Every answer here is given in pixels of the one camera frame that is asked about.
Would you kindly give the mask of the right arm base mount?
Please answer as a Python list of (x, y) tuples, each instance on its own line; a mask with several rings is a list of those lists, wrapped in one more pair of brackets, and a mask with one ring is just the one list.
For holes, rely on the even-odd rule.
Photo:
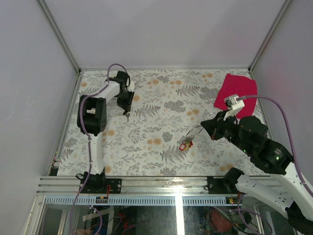
[(244, 172), (232, 167), (223, 177), (207, 176), (207, 184), (203, 187), (209, 194), (237, 194), (236, 184)]

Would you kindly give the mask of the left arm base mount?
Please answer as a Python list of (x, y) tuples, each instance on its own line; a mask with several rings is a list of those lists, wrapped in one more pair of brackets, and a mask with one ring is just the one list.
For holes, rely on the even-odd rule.
[[(83, 186), (88, 172), (76, 174), (75, 177), (80, 181), (80, 188)], [(101, 174), (90, 174), (88, 180), (81, 190), (81, 193), (88, 194), (120, 194), (122, 189), (122, 179), (107, 178), (104, 172)]]

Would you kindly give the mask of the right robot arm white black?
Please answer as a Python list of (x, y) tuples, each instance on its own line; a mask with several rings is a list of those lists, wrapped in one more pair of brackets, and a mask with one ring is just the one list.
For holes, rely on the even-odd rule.
[(301, 181), (295, 159), (280, 143), (268, 138), (268, 128), (255, 116), (237, 121), (218, 112), (213, 119), (201, 122), (212, 140), (227, 139), (242, 150), (261, 171), (275, 179), (286, 191), (276, 192), (244, 174), (237, 168), (224, 176), (223, 188), (249, 194), (283, 215), (288, 223), (304, 235), (313, 233), (313, 186)]

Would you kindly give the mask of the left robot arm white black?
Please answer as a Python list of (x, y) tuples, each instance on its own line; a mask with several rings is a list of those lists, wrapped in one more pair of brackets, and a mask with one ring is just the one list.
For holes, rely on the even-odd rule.
[(91, 194), (120, 194), (122, 180), (107, 178), (102, 159), (101, 135), (107, 126), (107, 103), (117, 98), (116, 104), (129, 118), (134, 97), (134, 83), (125, 71), (118, 71), (100, 91), (82, 95), (79, 99), (77, 126), (86, 137), (87, 170), (76, 174), (80, 181), (79, 192)]

